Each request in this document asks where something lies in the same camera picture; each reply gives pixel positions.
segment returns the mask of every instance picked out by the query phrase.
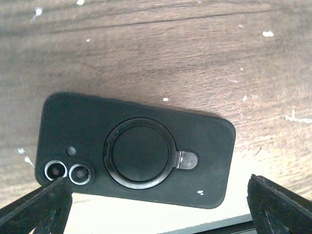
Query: wooden table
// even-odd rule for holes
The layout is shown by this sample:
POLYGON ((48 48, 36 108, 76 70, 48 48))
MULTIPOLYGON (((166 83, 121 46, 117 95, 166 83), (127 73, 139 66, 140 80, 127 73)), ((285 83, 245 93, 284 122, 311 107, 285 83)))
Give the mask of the wooden table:
POLYGON ((24 159, 35 161, 56 91, 217 115, 237 132, 218 208, 74 194, 66 233, 161 233, 248 214, 252 173, 312 199, 311 2, 3 0, 0 12, 0 206, 39 186, 24 159))

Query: white paint spot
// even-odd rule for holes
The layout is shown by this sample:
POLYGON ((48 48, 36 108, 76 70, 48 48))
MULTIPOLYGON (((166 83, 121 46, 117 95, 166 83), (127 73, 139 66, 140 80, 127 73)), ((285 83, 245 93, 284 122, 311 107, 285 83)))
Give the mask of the white paint spot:
POLYGON ((84 0, 78 0, 78 1, 76 2, 76 4, 79 5, 79 6, 84 5, 84 3, 85 3, 84 0))
POLYGON ((271 31, 268 31, 268 32, 263 31, 262 35, 265 37, 273 37, 274 36, 273 32, 271 32, 271 31))
POLYGON ((228 79, 228 81, 233 82, 233 83, 238 83, 238 81, 235 79, 228 79))
POLYGON ((25 151, 24 151, 24 149, 23 149, 23 148, 18 148, 18 153, 19 153, 20 155, 22 155, 22 154, 24 154, 24 153, 25 153, 25 151))
POLYGON ((288 120, 290 122, 297 122, 297 123, 312 123, 312 119, 310 118, 296 118, 295 117, 295 112, 292 110, 292 116, 284 116, 285 120, 288 120))
POLYGON ((33 16, 33 18, 32 18, 32 20, 35 20, 35 18, 37 17, 37 16, 41 16, 42 15, 42 8, 41 7, 36 7, 35 8, 35 15, 33 16))
POLYGON ((35 168, 34 164, 30 161, 29 157, 25 156, 24 161, 29 163, 30 165, 32 165, 35 168))

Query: wooden surface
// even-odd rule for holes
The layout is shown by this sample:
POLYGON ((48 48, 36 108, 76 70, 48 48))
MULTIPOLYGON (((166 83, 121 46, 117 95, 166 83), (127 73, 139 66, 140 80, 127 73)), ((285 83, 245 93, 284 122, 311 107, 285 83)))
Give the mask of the wooden surface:
POLYGON ((237 132, 220 207, 74 195, 66 233, 161 233, 247 214, 251 173, 312 199, 312 124, 284 118, 312 117, 310 1, 3 0, 0 12, 0 206, 38 187, 24 157, 35 160, 56 91, 210 113, 237 132))

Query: black textured object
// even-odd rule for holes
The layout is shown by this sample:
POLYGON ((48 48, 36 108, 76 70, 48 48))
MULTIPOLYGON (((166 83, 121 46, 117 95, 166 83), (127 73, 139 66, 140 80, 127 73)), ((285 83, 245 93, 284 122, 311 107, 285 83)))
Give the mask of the black textured object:
POLYGON ((312 202, 263 176, 252 175, 247 201, 258 234, 312 233, 312 202))
POLYGON ((32 191, 0 210, 1 234, 62 234, 72 207, 67 178, 32 191))
POLYGON ((211 209, 224 199, 234 141, 234 126, 221 118, 57 93, 42 110, 36 179, 84 166, 71 178, 90 177, 72 183, 74 192, 211 209), (188 155, 181 152, 197 156, 193 169, 177 169, 188 155))

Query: black ring stand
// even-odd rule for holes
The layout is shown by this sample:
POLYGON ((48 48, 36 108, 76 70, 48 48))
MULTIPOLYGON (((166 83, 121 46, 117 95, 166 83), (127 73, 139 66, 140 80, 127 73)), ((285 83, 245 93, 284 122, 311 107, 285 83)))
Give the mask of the black ring stand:
MULTIPOLYGON (((118 125, 107 137, 107 151, 104 155, 104 164, 105 167, 110 174, 110 176, 120 185, 134 190, 144 190, 152 188, 161 182, 163 182, 172 169, 176 166, 177 160, 177 150, 173 137, 170 132, 160 123, 153 121, 147 118, 135 118, 131 120, 127 120, 120 125, 118 125), (162 171, 154 178, 151 178, 146 181, 135 181, 126 177, 123 173, 121 173, 116 164, 114 163, 114 146, 116 145, 116 141, 118 138, 125 133, 127 130, 137 127, 147 127, 156 131, 157 134, 161 134, 166 142, 166 146, 168 149, 168 158, 167 162, 162 169, 162 171)), ((123 158, 124 163, 127 163, 127 158, 123 158)))

